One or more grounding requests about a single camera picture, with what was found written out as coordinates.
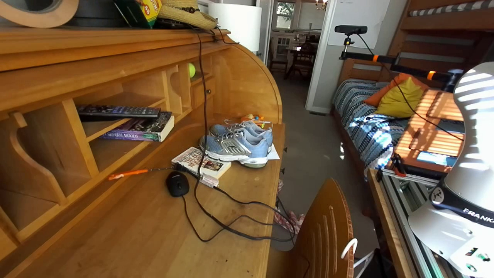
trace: blue sneaker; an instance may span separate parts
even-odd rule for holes
[[[235,129],[217,137],[202,137],[199,146],[207,156],[221,161],[239,161],[251,168],[261,168],[268,163],[268,143],[246,129]]]
[[[222,125],[214,125],[210,127],[209,132],[211,135],[218,137],[220,135],[233,132],[236,129],[246,129],[251,135],[255,137],[259,137],[261,139],[265,139],[266,142],[268,143],[268,152],[271,152],[271,149],[273,147],[273,130],[272,129],[262,129],[258,125],[256,125],[252,121],[245,121],[242,123],[233,123],[229,124],[227,126],[222,126]]]

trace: pillow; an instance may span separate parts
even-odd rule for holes
[[[397,118],[411,117],[414,113],[403,98],[400,89],[410,106],[415,110],[424,90],[413,82],[412,77],[408,77],[407,80],[400,83],[400,88],[395,86],[382,97],[375,113]]]
[[[378,107],[379,106],[379,103],[381,102],[382,97],[389,90],[391,90],[393,87],[395,87],[396,84],[401,84],[401,82],[406,81],[408,78],[412,78],[413,83],[415,83],[416,85],[419,85],[422,88],[423,91],[426,91],[427,89],[429,89],[429,86],[427,86],[426,84],[420,82],[417,78],[411,76],[410,74],[400,73],[397,77],[394,78],[394,80],[396,82],[393,81],[393,80],[391,80],[391,82],[389,83],[388,86],[380,89],[378,92],[376,92],[375,94],[371,95],[369,98],[367,98],[366,100],[364,100],[364,102],[366,104],[368,104],[368,105],[372,105],[374,107]]]

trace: white lamp shade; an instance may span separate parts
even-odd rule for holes
[[[250,51],[259,50],[262,8],[236,4],[209,4],[209,15],[218,19],[221,29],[228,29],[230,38]]]

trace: remote control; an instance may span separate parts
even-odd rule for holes
[[[160,113],[159,108],[135,107],[135,106],[114,106],[114,105],[77,105],[77,113],[85,121],[112,121],[119,118],[157,118]]]

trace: yellow tennis ball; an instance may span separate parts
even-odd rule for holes
[[[189,76],[190,78],[194,77],[196,75],[196,67],[194,66],[193,63],[189,63]]]

